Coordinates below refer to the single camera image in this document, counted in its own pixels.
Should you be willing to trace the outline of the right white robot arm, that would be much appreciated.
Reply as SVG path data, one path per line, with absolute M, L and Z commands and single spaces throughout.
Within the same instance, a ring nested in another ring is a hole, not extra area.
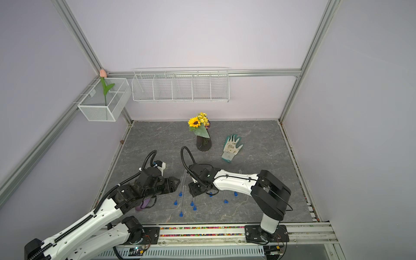
M 186 172 L 192 178 L 188 185 L 195 198 L 202 194 L 213 196 L 213 191 L 232 191 L 250 196 L 263 212 L 260 229 L 269 235 L 276 232 L 289 204 L 291 189 L 267 170 L 258 174 L 232 173 L 223 169 L 196 163 L 188 147 L 183 146 L 180 157 Z

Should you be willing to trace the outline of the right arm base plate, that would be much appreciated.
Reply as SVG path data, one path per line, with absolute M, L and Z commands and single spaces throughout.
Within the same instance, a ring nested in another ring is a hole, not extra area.
M 278 225 L 274 233 L 264 231 L 260 225 L 246 225 L 244 227 L 245 240 L 249 243 L 263 244 L 289 242 L 289 235 L 285 225 Z

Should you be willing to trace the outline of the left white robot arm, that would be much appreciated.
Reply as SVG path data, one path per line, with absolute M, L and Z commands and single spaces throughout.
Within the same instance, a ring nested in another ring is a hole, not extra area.
M 24 249 L 24 258 L 50 260 L 65 256 L 70 249 L 75 248 L 77 242 L 86 241 L 105 224 L 137 206 L 143 206 L 146 199 L 156 199 L 158 195 L 175 192 L 180 180 L 163 176 L 163 162 L 153 160 L 156 154 L 156 150 L 148 154 L 138 173 L 111 188 L 97 206 L 80 220 L 55 236 L 29 242 Z

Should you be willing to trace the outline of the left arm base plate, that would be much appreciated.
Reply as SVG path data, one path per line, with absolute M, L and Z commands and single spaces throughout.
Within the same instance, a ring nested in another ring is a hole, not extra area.
M 127 240 L 131 245 L 154 245 L 158 243 L 160 227 L 148 226 L 132 232 Z

